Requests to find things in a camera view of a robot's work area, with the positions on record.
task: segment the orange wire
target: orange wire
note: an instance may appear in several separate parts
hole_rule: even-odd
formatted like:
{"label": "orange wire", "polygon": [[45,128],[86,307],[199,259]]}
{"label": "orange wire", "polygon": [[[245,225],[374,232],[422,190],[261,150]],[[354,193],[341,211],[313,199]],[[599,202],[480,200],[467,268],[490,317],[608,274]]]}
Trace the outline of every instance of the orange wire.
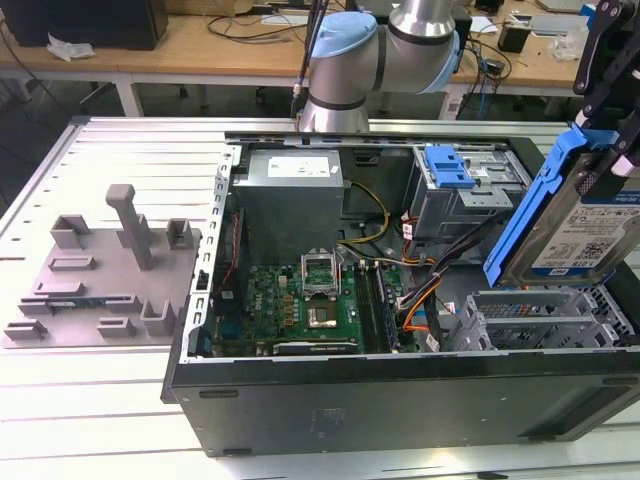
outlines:
{"label": "orange wire", "polygon": [[407,332],[407,331],[413,331],[413,330],[423,330],[423,331],[429,331],[429,327],[425,326],[425,325],[420,325],[420,326],[412,326],[411,324],[411,319],[413,318],[413,315],[416,313],[416,310],[418,310],[418,308],[420,308],[420,305],[425,301],[425,299],[431,295],[431,293],[438,288],[438,286],[440,285],[440,282],[442,282],[442,280],[438,280],[438,282],[431,287],[429,290],[427,290],[426,292],[424,292],[424,294],[422,295],[422,297],[420,297],[420,300],[418,300],[416,302],[416,304],[411,307],[411,310],[409,310],[409,313],[407,314],[407,318],[404,321],[404,324],[402,325],[402,330]]}

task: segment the yellow wire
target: yellow wire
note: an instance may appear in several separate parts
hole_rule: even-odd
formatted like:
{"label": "yellow wire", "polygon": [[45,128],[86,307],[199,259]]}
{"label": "yellow wire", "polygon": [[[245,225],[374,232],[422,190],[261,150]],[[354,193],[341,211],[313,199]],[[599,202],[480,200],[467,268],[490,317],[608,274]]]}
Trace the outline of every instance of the yellow wire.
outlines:
{"label": "yellow wire", "polygon": [[365,187],[361,183],[357,183],[357,182],[351,182],[351,183],[352,185],[357,185],[358,187],[363,189],[365,192],[367,192],[371,196],[371,198],[373,198],[376,201],[376,203],[380,205],[380,208],[382,209],[382,213],[384,214],[384,223],[382,224],[382,228],[378,233],[374,233],[369,237],[348,238],[345,240],[338,240],[338,243],[343,243],[343,244],[346,243],[347,245],[352,245],[352,244],[360,244],[360,243],[369,243],[369,242],[378,240],[380,237],[382,237],[385,234],[385,232],[387,231],[387,228],[389,228],[389,216],[390,216],[389,210],[387,210],[387,207],[384,206],[384,203],[382,203],[382,200],[380,200],[380,198],[371,190],[369,190],[367,187]]}

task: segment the sticker label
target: sticker label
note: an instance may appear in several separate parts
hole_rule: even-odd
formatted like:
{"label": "sticker label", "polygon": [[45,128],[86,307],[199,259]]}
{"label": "sticker label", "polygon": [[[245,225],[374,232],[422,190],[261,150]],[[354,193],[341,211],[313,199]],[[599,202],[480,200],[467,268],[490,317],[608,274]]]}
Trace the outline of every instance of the sticker label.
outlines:
{"label": "sticker label", "polygon": [[327,438],[340,430],[346,416],[346,408],[314,408],[309,433],[316,438]]}
{"label": "sticker label", "polygon": [[429,350],[432,352],[440,351],[440,343],[430,333],[427,335],[427,347],[429,347]]}
{"label": "sticker label", "polygon": [[640,216],[638,205],[578,204],[538,256],[536,273],[564,276],[597,266],[622,240],[627,222]]}
{"label": "sticker label", "polygon": [[47,305],[50,307],[63,307],[63,308],[76,306],[75,302],[48,302]]}
{"label": "sticker label", "polygon": [[328,157],[271,157],[267,175],[276,178],[330,177]]}
{"label": "sticker label", "polygon": [[405,240],[413,240],[413,227],[406,223],[402,225],[402,236]]}
{"label": "sticker label", "polygon": [[468,168],[467,171],[469,172],[469,175],[472,177],[487,177],[487,178],[489,177],[489,174],[484,169],[484,167]]}

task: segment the metal slotted surface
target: metal slotted surface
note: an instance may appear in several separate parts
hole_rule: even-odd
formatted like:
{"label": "metal slotted surface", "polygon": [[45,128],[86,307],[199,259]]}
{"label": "metal slotted surface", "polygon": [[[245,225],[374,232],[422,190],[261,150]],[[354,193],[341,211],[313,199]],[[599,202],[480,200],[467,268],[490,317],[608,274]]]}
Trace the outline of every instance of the metal slotted surface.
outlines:
{"label": "metal slotted surface", "polygon": [[[373,121],[374,130],[529,136],[547,153],[564,124]],[[94,119],[70,127],[14,206],[0,220],[0,313],[13,318],[17,298],[53,240],[59,213],[109,225],[104,185],[132,183],[136,208],[151,226],[188,217],[198,228],[224,130],[292,130],[286,120]],[[640,407],[567,444],[207,458],[177,405],[160,399],[168,347],[0,350],[0,476],[18,478],[636,479]]]}

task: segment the cable on desk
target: cable on desk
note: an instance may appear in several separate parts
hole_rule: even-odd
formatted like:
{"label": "cable on desk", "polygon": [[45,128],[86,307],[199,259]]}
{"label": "cable on desk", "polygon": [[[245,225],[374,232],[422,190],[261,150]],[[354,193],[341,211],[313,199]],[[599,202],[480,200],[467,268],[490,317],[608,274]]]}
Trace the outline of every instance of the cable on desk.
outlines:
{"label": "cable on desk", "polygon": [[[485,98],[486,92],[484,91],[484,86],[486,84],[486,80],[489,79],[493,83],[492,94],[495,95],[502,81],[507,77],[509,77],[509,75],[511,75],[511,72],[513,71],[513,65],[511,63],[511,60],[509,60],[509,58],[504,53],[500,52],[498,49],[492,47],[491,45],[487,45],[486,43],[483,43],[476,39],[470,39],[470,44],[471,45],[469,47],[465,47],[465,50],[469,50],[471,53],[474,54],[477,65],[478,65],[478,73],[476,75],[476,80],[473,86],[471,87],[471,90],[469,90],[469,93],[466,95],[466,97],[462,101],[460,110],[458,111],[458,116],[456,118],[460,118],[460,114],[469,105],[469,102],[471,101],[471,96],[475,93],[475,89],[480,83],[480,78],[482,77],[482,87],[480,88],[480,92],[482,93],[482,99],[480,103],[480,108],[473,109],[473,110],[478,111],[478,115],[477,115],[478,119],[484,119],[487,117],[487,115],[491,111],[491,107],[493,106],[494,99],[495,99],[494,96],[491,97],[488,103],[488,107],[486,111],[484,111],[485,99],[486,99]],[[506,66],[508,66],[508,70],[506,73],[503,72],[499,76],[497,76],[497,75],[491,75],[489,72],[487,72],[487,68],[485,64],[486,59],[482,56],[482,47],[488,48],[489,50],[492,50],[493,52],[497,53],[502,58],[504,58],[504,60],[506,61]]]}
{"label": "cable on desk", "polygon": [[47,95],[49,95],[49,97],[51,97],[51,100],[53,100],[53,103],[55,103],[60,108],[60,110],[62,110],[67,116],[71,117],[71,114],[64,107],[64,105],[62,105],[62,103],[60,103],[60,101],[56,98],[56,96],[53,93],[51,93],[51,91],[45,86],[45,84],[42,82],[42,80],[40,80],[38,77],[36,77],[34,75],[34,73],[29,69],[29,67],[27,67],[22,62],[22,60],[20,60],[18,55],[16,55],[16,52],[13,51],[13,48],[11,47],[11,44],[7,40],[7,37],[4,34],[4,30],[2,29],[2,27],[4,26],[5,23],[6,23],[5,20],[0,20],[0,36],[2,37],[2,41],[4,42],[5,46],[7,47],[7,50],[9,50],[9,53],[11,54],[13,59],[16,61],[16,63],[18,63],[18,65],[20,65],[22,67],[22,69],[25,72],[27,72],[29,74],[29,76],[31,78],[33,78],[36,82],[38,82],[38,84],[44,89],[44,91],[47,92]]}
{"label": "cable on desk", "polygon": [[[249,13],[243,13],[243,14],[240,14],[240,15],[237,15],[237,16],[238,17],[246,17],[248,15],[249,15]],[[279,30],[274,30],[272,32],[258,33],[258,34],[255,34],[255,35],[230,35],[229,33],[227,33],[233,24],[239,25],[241,27],[250,27],[252,25],[255,25],[256,23],[261,22],[262,20],[264,20],[266,18],[273,18],[273,17],[279,17],[279,18],[284,19],[284,21],[286,21],[289,24],[289,26],[286,27],[286,28],[281,28]],[[229,21],[229,25],[227,25],[227,28],[223,32],[213,28],[213,25],[215,23],[219,22],[220,20],[225,20],[225,19]],[[304,28],[306,26],[307,26],[306,23],[304,25],[293,25],[289,21],[289,19],[287,17],[285,17],[284,15],[280,15],[280,14],[268,15],[266,17],[262,17],[261,16],[259,19],[254,20],[253,22],[249,22],[249,23],[240,23],[235,18],[225,17],[225,16],[220,15],[220,16],[214,17],[211,21],[209,21],[207,23],[207,29],[209,30],[210,33],[213,33],[214,35],[217,35],[217,36],[222,37],[222,38],[226,38],[227,40],[231,40],[231,41],[234,41],[234,42],[256,44],[256,45],[264,45],[264,44],[279,43],[279,42],[288,42],[289,39],[287,37],[282,37],[282,36],[280,36],[278,34],[284,33],[284,32],[291,32],[291,31],[294,33],[296,38],[298,40],[300,40],[300,42],[305,43],[305,41],[302,40],[302,38],[300,38],[300,36],[296,32],[296,30],[298,28]]]}

